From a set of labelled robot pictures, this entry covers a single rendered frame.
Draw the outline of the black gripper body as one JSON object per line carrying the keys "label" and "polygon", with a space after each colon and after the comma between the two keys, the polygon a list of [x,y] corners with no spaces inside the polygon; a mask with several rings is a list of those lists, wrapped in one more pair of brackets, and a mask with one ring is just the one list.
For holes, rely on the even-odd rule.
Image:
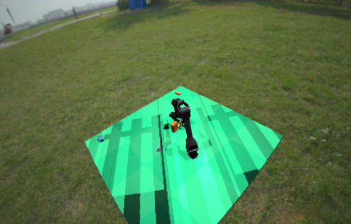
{"label": "black gripper body", "polygon": [[[179,113],[176,113],[176,112],[173,112],[173,111],[169,114],[169,117],[171,117],[171,118],[176,117],[178,119],[182,119],[181,116],[179,115]],[[183,119],[182,119],[182,121],[183,121]]]}

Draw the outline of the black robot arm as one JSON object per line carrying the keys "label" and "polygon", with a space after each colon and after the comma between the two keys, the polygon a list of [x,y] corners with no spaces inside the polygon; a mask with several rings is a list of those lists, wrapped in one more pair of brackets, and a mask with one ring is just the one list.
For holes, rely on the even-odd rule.
{"label": "black robot arm", "polygon": [[[185,147],[187,149],[188,156],[194,159],[198,155],[197,151],[199,150],[198,149],[199,146],[197,141],[193,137],[193,133],[190,125],[190,116],[191,116],[190,106],[183,99],[180,99],[180,98],[176,98],[176,99],[174,98],[171,104],[174,107],[174,111],[176,113],[179,113],[179,115],[184,121],[185,131],[187,135],[187,138],[185,139],[186,140]],[[181,105],[185,105],[185,107],[181,108],[180,107]]]}

